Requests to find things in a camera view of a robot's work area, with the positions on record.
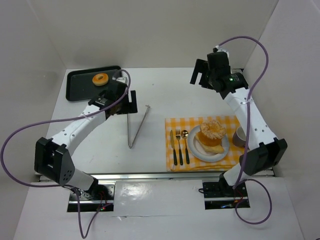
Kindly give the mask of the orange flower-shaped bread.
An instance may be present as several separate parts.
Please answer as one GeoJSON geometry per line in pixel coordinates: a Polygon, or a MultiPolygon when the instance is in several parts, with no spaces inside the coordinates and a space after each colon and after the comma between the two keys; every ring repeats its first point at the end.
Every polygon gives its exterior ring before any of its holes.
{"type": "Polygon", "coordinates": [[[227,130],[217,120],[207,120],[200,124],[200,131],[197,133],[199,141],[208,147],[216,147],[222,144],[222,139],[227,130]]]}

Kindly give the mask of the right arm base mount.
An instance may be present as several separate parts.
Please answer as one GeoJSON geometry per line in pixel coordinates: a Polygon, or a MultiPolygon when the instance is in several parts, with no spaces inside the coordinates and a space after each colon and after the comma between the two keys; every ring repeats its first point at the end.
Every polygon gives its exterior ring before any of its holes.
{"type": "Polygon", "coordinates": [[[235,190],[232,188],[223,191],[218,182],[203,182],[198,190],[204,197],[205,210],[224,210],[238,208],[250,208],[247,187],[241,183],[235,190]]]}

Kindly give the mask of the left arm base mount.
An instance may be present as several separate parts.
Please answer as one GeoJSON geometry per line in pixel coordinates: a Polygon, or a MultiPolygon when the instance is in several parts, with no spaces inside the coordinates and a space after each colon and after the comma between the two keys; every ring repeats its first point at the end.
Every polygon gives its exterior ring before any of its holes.
{"type": "Polygon", "coordinates": [[[67,212],[75,213],[78,211],[78,203],[80,212],[93,213],[114,211],[115,182],[105,182],[95,195],[89,195],[82,190],[70,191],[67,212]]]}

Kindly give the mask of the metal tongs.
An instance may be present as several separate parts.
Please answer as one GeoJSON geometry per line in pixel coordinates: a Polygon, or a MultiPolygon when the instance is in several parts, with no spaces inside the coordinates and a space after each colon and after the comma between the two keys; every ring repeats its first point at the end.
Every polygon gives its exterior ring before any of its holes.
{"type": "Polygon", "coordinates": [[[129,149],[133,149],[135,146],[150,110],[151,106],[147,104],[140,119],[132,119],[130,114],[126,115],[127,146],[129,149]]]}

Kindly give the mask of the long oval bread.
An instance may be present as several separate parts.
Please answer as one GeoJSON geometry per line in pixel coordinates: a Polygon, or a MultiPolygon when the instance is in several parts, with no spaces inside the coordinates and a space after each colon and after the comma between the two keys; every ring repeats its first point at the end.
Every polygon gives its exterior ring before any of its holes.
{"type": "Polygon", "coordinates": [[[197,132],[195,135],[195,138],[205,152],[210,154],[222,154],[225,151],[221,145],[220,139],[218,139],[218,143],[215,146],[210,146],[210,145],[205,145],[202,141],[204,138],[199,136],[200,136],[200,132],[197,132]]]}

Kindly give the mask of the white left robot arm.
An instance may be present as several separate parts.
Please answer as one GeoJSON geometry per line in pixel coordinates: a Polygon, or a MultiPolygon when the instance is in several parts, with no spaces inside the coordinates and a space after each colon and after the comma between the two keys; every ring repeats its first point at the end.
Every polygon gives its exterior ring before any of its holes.
{"type": "Polygon", "coordinates": [[[34,170],[60,186],[77,188],[88,198],[96,198],[106,188],[98,180],[76,169],[72,155],[81,142],[113,115],[137,113],[137,99],[128,97],[128,79],[110,80],[106,89],[93,97],[80,119],[72,121],[51,138],[40,138],[35,144],[34,170]]]}

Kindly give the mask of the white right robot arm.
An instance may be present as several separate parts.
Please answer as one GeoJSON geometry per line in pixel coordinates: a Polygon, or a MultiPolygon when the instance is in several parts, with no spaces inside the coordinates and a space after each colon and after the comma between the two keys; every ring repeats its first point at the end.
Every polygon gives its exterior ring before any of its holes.
{"type": "Polygon", "coordinates": [[[279,139],[268,127],[258,110],[244,76],[232,73],[226,56],[217,59],[197,59],[193,69],[191,84],[195,84],[198,74],[202,74],[199,84],[214,90],[234,111],[240,126],[245,131],[245,153],[230,170],[219,176],[217,189],[228,197],[237,185],[251,176],[276,166],[288,148],[285,139],[279,139]]]}

